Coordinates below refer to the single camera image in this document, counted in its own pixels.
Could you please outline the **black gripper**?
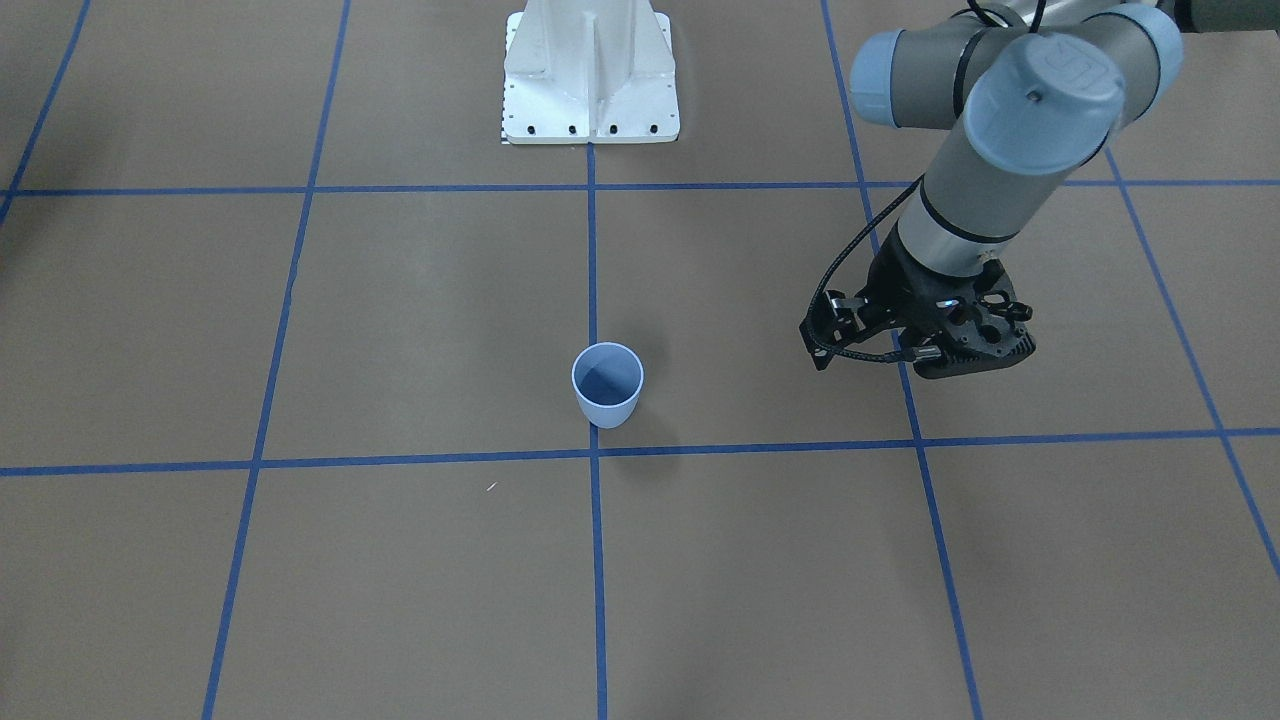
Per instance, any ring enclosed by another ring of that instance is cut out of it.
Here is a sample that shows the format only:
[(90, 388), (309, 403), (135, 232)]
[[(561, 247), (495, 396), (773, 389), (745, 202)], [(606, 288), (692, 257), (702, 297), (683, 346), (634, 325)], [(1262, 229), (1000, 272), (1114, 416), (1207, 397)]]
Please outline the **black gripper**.
[(1032, 314), (998, 259), (973, 277), (942, 275), (891, 233), (860, 291), (820, 287), (820, 368), (835, 357), (905, 363), (925, 379), (1006, 369), (1036, 351)]

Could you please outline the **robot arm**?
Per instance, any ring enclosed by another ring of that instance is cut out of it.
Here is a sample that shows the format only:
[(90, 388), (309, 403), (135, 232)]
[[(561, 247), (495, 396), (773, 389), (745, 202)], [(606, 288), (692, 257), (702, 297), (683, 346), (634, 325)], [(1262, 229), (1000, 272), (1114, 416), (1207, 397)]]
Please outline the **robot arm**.
[(1277, 28), (1275, 1), (997, 1), (859, 49), (852, 110), (942, 129), (931, 165), (868, 223), (893, 218), (867, 283), (820, 278), (800, 323), (818, 370), (835, 357), (927, 379), (1014, 366), (1032, 309), (1001, 254), (1056, 188), (1172, 87), (1183, 36)]

